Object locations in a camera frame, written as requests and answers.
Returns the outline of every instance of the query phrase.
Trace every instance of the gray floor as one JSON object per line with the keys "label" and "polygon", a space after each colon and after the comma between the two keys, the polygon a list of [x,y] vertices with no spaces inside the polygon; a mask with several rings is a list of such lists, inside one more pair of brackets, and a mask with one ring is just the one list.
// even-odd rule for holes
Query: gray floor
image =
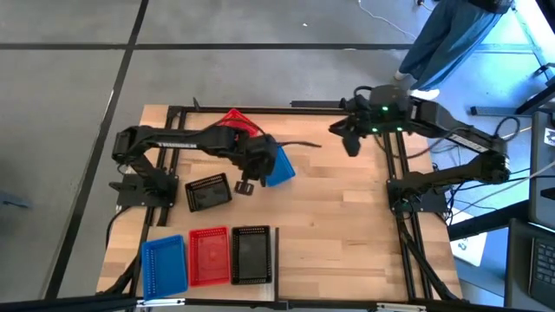
{"label": "gray floor", "polygon": [[[279,3],[151,1],[139,42],[411,42],[360,11],[356,0]],[[0,42],[126,42],[139,4],[0,0]],[[415,35],[429,15],[405,0],[362,4]],[[513,13],[485,42],[527,43]],[[191,105],[193,96],[207,106],[285,107],[291,100],[334,100],[361,84],[392,82],[403,56],[393,51],[134,52],[60,295],[95,291],[116,198],[108,182],[120,178],[110,148],[115,132],[137,123],[144,104]],[[41,294],[121,58],[120,51],[0,52],[0,189],[33,205],[28,210],[0,207],[0,302]],[[456,118],[491,132],[499,119],[470,117],[468,108],[518,106],[544,86],[545,77],[531,77],[538,66],[531,54],[476,53],[447,81],[439,102]],[[523,120],[523,126],[529,123]],[[510,125],[503,131],[510,133]],[[529,135],[510,145],[515,170],[529,166]],[[463,162],[472,157],[461,151]],[[453,166],[458,155],[441,154],[434,161]],[[458,198],[490,192],[477,190]],[[482,204],[501,207],[516,201],[526,195],[525,186],[512,194]]]}

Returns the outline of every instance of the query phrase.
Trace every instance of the red basket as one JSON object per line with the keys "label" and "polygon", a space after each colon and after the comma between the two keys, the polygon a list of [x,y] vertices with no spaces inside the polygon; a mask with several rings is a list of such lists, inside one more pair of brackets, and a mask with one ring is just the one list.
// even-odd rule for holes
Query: red basket
{"label": "red basket", "polygon": [[189,284],[192,287],[231,280],[227,228],[189,231]]}
{"label": "red basket", "polygon": [[[251,120],[246,118],[242,113],[240,113],[235,108],[232,108],[229,112],[227,112],[227,114],[224,116],[224,118],[222,118],[222,120],[227,120],[227,119],[239,119],[239,120],[244,120],[247,123],[251,123],[253,125],[255,124],[254,122],[252,122]],[[251,137],[257,136],[258,135],[258,129],[255,126],[251,126],[247,123],[244,123],[244,122],[241,122],[241,121],[230,120],[230,121],[220,122],[219,126],[228,126],[228,127],[236,127],[236,128],[239,128],[239,129],[244,129],[249,133],[249,135]]]}

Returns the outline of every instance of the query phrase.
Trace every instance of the black tray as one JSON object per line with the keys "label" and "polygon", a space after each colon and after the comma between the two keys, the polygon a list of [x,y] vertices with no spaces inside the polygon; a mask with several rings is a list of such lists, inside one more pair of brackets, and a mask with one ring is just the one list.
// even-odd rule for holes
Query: black tray
{"label": "black tray", "polygon": [[187,183],[185,193],[191,212],[203,211],[232,200],[225,173]]}
{"label": "black tray", "polygon": [[271,283],[270,226],[232,229],[232,284]]}

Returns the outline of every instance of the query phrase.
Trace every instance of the desk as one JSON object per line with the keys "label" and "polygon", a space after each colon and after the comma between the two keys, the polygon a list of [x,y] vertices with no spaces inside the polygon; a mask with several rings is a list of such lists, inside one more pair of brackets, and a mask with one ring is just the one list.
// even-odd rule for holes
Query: desk
{"label": "desk", "polygon": [[[549,165],[555,160],[555,147],[544,143],[545,129],[555,128],[549,114],[537,112],[532,119],[532,157],[531,172]],[[555,174],[550,168],[543,175]],[[509,225],[509,221],[517,218],[523,222],[533,222],[551,229],[555,229],[555,201],[542,197],[541,190],[553,187],[555,179],[533,179],[530,181],[530,197],[497,211],[489,212],[467,221],[449,226],[449,237],[452,241],[478,235],[486,231],[493,231]]]}
{"label": "desk", "polygon": [[[141,125],[163,127],[167,109],[162,105],[145,106]],[[329,125],[341,118],[339,115],[247,116],[277,140],[308,140],[323,148],[287,146],[285,151],[297,173],[293,180],[273,188],[255,183],[251,197],[233,194],[232,202],[195,213],[189,212],[181,191],[185,183],[225,172],[234,185],[240,172],[227,159],[200,151],[181,151],[176,203],[167,227],[151,228],[151,235],[161,231],[164,235],[186,233],[217,225],[267,224],[279,228],[278,299],[406,301],[399,236],[385,190],[389,173],[382,150],[373,140],[364,140],[359,156],[349,158],[341,139],[328,132]],[[200,129],[221,117],[223,114],[189,113],[186,128]],[[417,135],[405,137],[405,142],[408,154],[428,146],[426,139]],[[147,157],[154,163],[157,151],[148,151]],[[432,170],[428,154],[411,159],[409,165],[415,171]],[[98,290],[111,286],[136,255],[144,216],[144,207],[133,207],[114,222]],[[419,216],[428,261],[450,290],[460,296],[445,224],[434,214]],[[412,268],[417,295],[422,297],[420,271],[414,259]],[[194,293],[206,298],[196,290]],[[260,291],[258,298],[249,299],[266,300],[266,295]],[[227,297],[222,289],[212,299]]]}

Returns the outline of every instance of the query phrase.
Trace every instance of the leg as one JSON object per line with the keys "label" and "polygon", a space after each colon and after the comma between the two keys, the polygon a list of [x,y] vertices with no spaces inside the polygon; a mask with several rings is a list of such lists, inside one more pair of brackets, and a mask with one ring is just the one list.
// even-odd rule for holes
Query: leg
{"label": "leg", "polygon": [[453,242],[457,239],[471,237],[483,232],[506,227],[509,225],[509,221],[512,218],[528,222],[529,205],[529,200],[523,200],[497,211],[489,212],[485,215],[459,222],[458,224],[453,224],[447,228],[449,240]]}
{"label": "leg", "polygon": [[399,71],[415,77],[418,68],[427,63],[451,28],[455,3],[460,0],[442,1],[426,21],[424,28],[402,61]]}
{"label": "leg", "polygon": [[472,54],[500,18],[501,14],[460,1],[449,34],[411,89],[428,91],[438,88]]}

